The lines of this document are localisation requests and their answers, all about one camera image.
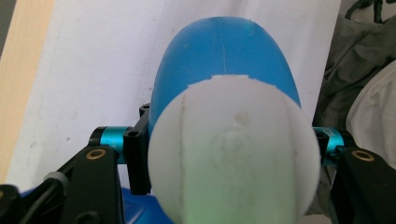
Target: white cloth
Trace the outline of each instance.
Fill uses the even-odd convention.
[[[356,144],[396,169],[396,61],[361,90],[346,118]]]

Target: teal clamp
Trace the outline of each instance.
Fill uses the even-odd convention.
[[[126,164],[125,159],[123,157],[123,134],[127,131],[129,127],[120,126],[120,127],[106,127],[102,133],[102,137],[100,139],[101,146],[110,146],[115,151],[119,153],[119,159],[117,160],[118,164]]]
[[[345,145],[343,136],[335,128],[314,127],[314,130],[329,136],[329,143],[327,145],[323,165],[337,166],[337,158],[342,153]]]

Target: gray fabric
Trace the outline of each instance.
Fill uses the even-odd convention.
[[[313,125],[345,128],[361,89],[396,58],[396,17],[384,24],[338,17]]]

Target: wooden edge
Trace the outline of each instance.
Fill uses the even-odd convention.
[[[0,60],[0,184],[5,183],[55,0],[18,0]]]

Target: gold nut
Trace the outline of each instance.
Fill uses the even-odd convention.
[[[98,149],[94,149],[92,151],[90,151],[89,153],[87,153],[86,158],[88,160],[97,160],[102,158],[103,156],[106,155],[106,151],[104,149],[98,148]]]
[[[374,161],[375,159],[370,153],[361,150],[352,151],[352,155],[362,161]]]

